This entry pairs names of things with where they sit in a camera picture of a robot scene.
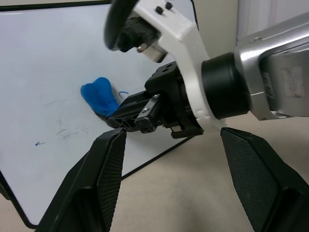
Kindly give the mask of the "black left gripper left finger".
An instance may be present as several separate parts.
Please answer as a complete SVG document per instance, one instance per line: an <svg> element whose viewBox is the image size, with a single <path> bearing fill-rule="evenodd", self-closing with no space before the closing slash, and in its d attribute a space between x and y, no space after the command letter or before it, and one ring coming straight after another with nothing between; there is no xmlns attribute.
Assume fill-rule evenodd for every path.
<svg viewBox="0 0 309 232"><path fill-rule="evenodd" d="M108 232L120 190L126 131L100 135L65 176L38 232Z"/></svg>

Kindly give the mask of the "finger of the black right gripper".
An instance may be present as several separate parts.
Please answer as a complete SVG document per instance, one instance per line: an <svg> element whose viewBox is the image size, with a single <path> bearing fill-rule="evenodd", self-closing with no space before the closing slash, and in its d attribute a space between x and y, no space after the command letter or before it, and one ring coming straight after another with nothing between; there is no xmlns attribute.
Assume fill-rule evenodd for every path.
<svg viewBox="0 0 309 232"><path fill-rule="evenodd" d="M155 124L151 122L146 121L143 124L142 121L138 121L138 124L136 124L136 119L153 96L147 91L128 96L108 117L107 125L114 129L125 128L127 132L154 132Z"/></svg>

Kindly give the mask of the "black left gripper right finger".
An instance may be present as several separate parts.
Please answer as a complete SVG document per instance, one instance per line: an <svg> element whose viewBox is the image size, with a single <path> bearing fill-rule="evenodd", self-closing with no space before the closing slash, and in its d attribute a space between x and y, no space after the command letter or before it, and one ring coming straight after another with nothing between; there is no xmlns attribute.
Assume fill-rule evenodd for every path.
<svg viewBox="0 0 309 232"><path fill-rule="evenodd" d="M269 143L252 133L221 129L234 188L255 232L307 232L309 185Z"/></svg>

